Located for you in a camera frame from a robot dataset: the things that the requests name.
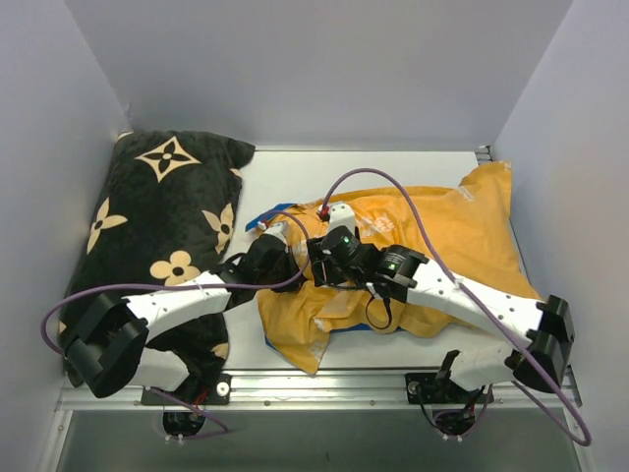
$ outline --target crumpled orange garment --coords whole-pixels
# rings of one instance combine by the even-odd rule
[[[508,162],[482,165],[466,176],[458,188],[407,187],[427,228],[432,243],[451,270],[498,290],[520,297],[539,298],[520,271],[518,252],[509,231],[511,167]],[[371,189],[336,195],[356,214],[361,241],[379,248],[401,244],[431,257],[404,198],[395,188]],[[327,223],[316,209],[321,201],[288,209],[308,228],[311,237],[322,236]],[[288,242],[298,264],[305,262],[304,235],[289,218],[273,221],[291,225]],[[318,369],[330,333],[359,324],[385,326],[388,316],[381,301],[366,306],[367,292],[341,292],[316,288],[310,268],[308,281],[299,292],[257,295],[259,312],[268,341],[289,362],[309,374]],[[450,323],[463,324],[437,310],[392,301],[393,323],[383,334],[398,327],[415,336],[433,337]]]

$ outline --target black blanket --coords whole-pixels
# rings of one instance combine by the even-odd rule
[[[68,294],[110,283],[176,285],[216,268],[233,233],[242,188],[238,169],[254,150],[211,133],[121,135]],[[61,337],[92,301],[85,298],[62,311]],[[186,363],[191,375],[176,394],[192,401],[214,385],[222,369],[225,320],[222,314],[201,317],[148,347],[173,351]],[[80,384],[67,367],[73,384]]]

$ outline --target blue fabric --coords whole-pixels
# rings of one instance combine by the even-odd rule
[[[260,213],[258,216],[256,216],[254,219],[252,219],[249,223],[247,223],[247,225],[245,226],[245,231],[251,231],[252,229],[256,228],[258,223],[260,223],[261,221],[266,219],[264,217],[267,216],[267,214],[270,211],[272,211],[274,209],[286,209],[286,208],[293,207],[294,205],[296,205],[296,204],[277,204],[272,209],[268,209],[264,213]],[[272,218],[275,215],[274,214],[269,214],[268,216],[270,218]]]

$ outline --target metal bracket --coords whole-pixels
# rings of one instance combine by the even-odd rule
[[[232,391],[232,376],[225,373],[220,373],[218,376],[218,382],[216,388],[211,390],[207,394],[207,399],[203,402],[203,405],[208,406],[223,406],[229,404],[229,397]],[[151,393],[150,391],[143,390],[140,403],[145,406],[171,406],[172,403],[164,401],[161,397]]]
[[[451,405],[466,404],[470,399],[470,392],[456,383],[436,382],[436,373],[410,373],[404,376],[406,381],[406,396],[411,405]],[[477,404],[485,403],[486,395],[481,395]]]

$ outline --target gray floor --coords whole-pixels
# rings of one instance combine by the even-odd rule
[[[228,437],[166,444],[154,412],[76,412],[59,470],[576,471],[569,441],[535,409],[494,409],[462,443],[419,410],[221,412]]]

